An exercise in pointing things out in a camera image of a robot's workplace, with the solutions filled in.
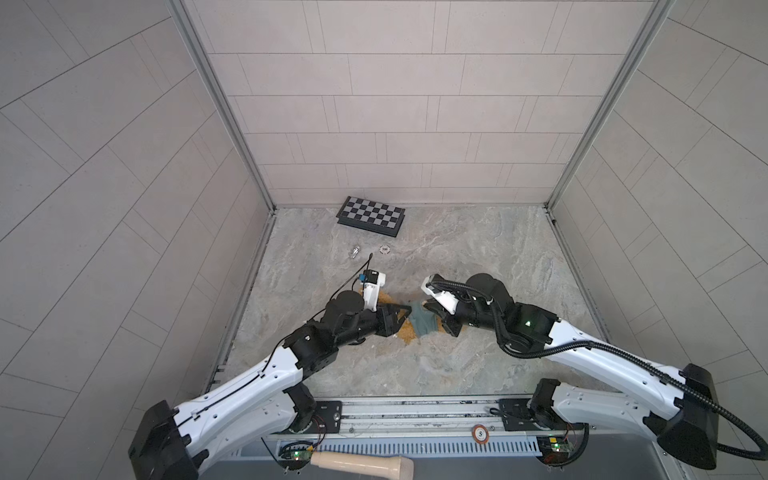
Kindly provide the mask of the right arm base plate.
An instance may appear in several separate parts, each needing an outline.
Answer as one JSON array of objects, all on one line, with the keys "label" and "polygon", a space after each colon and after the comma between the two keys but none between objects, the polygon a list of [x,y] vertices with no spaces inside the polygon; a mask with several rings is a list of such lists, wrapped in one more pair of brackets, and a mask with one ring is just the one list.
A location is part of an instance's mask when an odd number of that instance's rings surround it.
[{"label": "right arm base plate", "polygon": [[528,407],[529,400],[525,398],[502,398],[489,412],[499,417],[507,432],[516,431],[550,431],[563,426],[562,422],[544,417],[537,417]]}]

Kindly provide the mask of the grey-green teddy sweater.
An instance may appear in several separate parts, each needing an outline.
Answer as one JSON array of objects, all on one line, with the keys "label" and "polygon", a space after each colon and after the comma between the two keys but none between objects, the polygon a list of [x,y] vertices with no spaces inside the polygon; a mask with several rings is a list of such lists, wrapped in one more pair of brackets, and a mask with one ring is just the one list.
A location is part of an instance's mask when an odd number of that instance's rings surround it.
[{"label": "grey-green teddy sweater", "polygon": [[440,318],[431,310],[428,310],[421,301],[409,304],[411,313],[409,322],[417,338],[421,338],[440,329]]}]

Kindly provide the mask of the tan teddy bear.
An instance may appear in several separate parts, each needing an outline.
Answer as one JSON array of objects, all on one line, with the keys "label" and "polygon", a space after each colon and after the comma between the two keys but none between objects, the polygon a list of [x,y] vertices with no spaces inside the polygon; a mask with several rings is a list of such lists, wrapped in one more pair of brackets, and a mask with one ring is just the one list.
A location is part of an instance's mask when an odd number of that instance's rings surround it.
[{"label": "tan teddy bear", "polygon": [[[409,304],[411,302],[408,303],[408,304],[400,304],[400,303],[397,303],[388,294],[380,292],[379,293],[379,298],[378,298],[377,306],[381,305],[381,304],[384,304],[384,303],[408,305],[409,306]],[[364,307],[364,309],[357,315],[357,317],[356,317],[356,324],[355,324],[355,326],[352,329],[352,331],[356,334],[355,339],[357,341],[362,342],[364,338],[367,338],[367,337],[369,337],[371,335],[377,336],[375,334],[376,328],[377,328],[376,312],[372,312],[370,310],[366,310],[365,307]],[[441,324],[440,324],[440,329],[439,329],[438,333],[445,333],[445,331],[443,330]],[[392,335],[392,336],[396,336],[397,338],[403,340],[406,345],[410,344],[412,341],[414,341],[416,339],[419,339],[414,334],[413,328],[412,328],[412,326],[411,326],[411,324],[409,322],[409,317],[403,323],[400,331],[397,334]]]}]

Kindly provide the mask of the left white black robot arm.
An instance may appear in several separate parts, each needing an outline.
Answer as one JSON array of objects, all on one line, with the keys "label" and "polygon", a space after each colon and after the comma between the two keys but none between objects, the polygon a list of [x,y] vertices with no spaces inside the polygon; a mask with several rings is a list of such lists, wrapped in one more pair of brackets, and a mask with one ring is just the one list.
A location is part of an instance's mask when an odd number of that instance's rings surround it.
[{"label": "left white black robot arm", "polygon": [[196,479],[259,437],[304,430],[316,409],[304,380],[330,365],[341,347],[396,334],[410,313],[410,306],[392,303],[369,309],[361,294],[340,292],[321,320],[303,323],[246,372],[177,406],[162,400],[149,407],[128,448],[134,476]]}]

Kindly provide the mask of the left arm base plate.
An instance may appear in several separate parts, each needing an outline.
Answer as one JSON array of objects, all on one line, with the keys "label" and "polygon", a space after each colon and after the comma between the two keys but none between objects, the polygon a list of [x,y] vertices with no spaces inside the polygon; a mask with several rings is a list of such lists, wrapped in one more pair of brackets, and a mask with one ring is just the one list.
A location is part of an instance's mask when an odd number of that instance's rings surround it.
[{"label": "left arm base plate", "polygon": [[337,434],[343,413],[343,403],[338,400],[318,401],[309,423],[299,428],[289,427],[286,432],[295,435]]}]

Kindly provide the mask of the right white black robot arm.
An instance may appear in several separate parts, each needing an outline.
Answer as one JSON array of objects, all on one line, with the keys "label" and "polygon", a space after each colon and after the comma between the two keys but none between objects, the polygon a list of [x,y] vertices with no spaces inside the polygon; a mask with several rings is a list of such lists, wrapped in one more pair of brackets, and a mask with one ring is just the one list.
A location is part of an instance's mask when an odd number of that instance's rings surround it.
[{"label": "right white black robot arm", "polygon": [[628,395],[643,408],[637,425],[674,458],[702,470],[717,465],[719,420],[711,373],[638,357],[599,340],[542,307],[512,299],[504,284],[481,273],[466,282],[438,274],[421,285],[427,308],[458,335],[464,326],[491,330],[500,349],[517,359],[546,358],[579,370]]}]

